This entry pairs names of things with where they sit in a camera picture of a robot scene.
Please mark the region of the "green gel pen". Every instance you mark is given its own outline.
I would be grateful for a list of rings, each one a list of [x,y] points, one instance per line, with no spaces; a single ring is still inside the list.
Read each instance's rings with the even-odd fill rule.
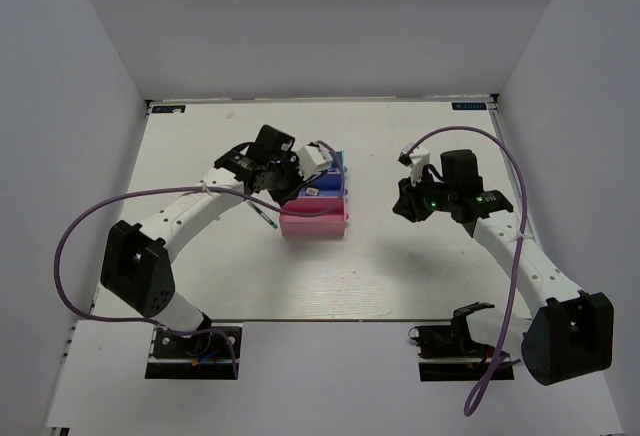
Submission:
[[[263,210],[261,210],[256,204],[251,201],[247,201],[246,204],[262,219],[264,220],[271,228],[277,230],[277,223]]]

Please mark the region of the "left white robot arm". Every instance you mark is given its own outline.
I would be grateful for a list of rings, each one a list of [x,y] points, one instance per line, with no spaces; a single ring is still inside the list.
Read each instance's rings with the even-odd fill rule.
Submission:
[[[100,283],[141,317],[177,332],[177,343],[199,355],[211,343],[208,317],[176,290],[172,263],[179,252],[244,195],[268,191],[281,205],[303,182],[295,138],[264,125],[246,150],[216,159],[193,189],[135,224],[109,231]]]

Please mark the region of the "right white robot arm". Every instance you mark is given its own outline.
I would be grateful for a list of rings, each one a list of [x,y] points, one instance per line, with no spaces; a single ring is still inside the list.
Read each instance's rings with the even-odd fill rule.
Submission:
[[[399,156],[410,170],[398,183],[393,212],[412,223],[444,212],[495,259],[530,315],[510,321],[503,351],[521,360],[540,384],[548,386],[603,371],[612,363],[614,308],[603,293],[588,293],[566,276],[519,230],[512,204],[498,190],[487,190],[469,149],[441,154],[438,172],[422,147]]]

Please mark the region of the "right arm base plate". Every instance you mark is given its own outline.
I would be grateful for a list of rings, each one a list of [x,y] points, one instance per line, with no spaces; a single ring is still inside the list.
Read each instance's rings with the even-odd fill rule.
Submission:
[[[421,382],[477,382],[489,367],[494,347],[472,339],[468,317],[495,306],[475,302],[453,311],[447,323],[413,326],[408,338],[418,348]]]

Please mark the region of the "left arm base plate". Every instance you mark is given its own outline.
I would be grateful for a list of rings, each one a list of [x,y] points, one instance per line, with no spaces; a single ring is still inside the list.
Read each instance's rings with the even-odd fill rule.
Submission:
[[[147,380],[235,380],[239,369],[242,325],[219,326],[225,337],[207,334],[184,338],[155,330],[146,364]]]

